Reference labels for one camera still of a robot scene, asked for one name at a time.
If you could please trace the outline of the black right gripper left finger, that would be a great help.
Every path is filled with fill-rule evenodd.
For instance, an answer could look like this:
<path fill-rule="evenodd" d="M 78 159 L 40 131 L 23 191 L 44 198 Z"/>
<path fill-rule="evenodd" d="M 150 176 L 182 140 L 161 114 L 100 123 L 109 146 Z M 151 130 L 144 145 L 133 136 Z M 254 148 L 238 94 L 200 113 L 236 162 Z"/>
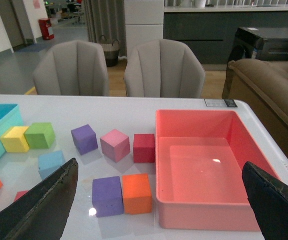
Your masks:
<path fill-rule="evenodd" d="M 75 158 L 0 212 L 0 240 L 58 240 L 62 237 L 78 182 Z"/>

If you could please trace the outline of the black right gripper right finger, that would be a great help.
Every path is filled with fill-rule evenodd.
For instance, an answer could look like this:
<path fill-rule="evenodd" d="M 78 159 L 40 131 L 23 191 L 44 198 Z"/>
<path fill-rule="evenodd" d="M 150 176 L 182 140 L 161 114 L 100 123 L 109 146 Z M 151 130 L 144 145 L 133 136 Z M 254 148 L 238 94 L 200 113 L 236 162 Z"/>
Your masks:
<path fill-rule="evenodd" d="M 250 161 L 242 180 L 264 239 L 288 240 L 288 185 Z"/>

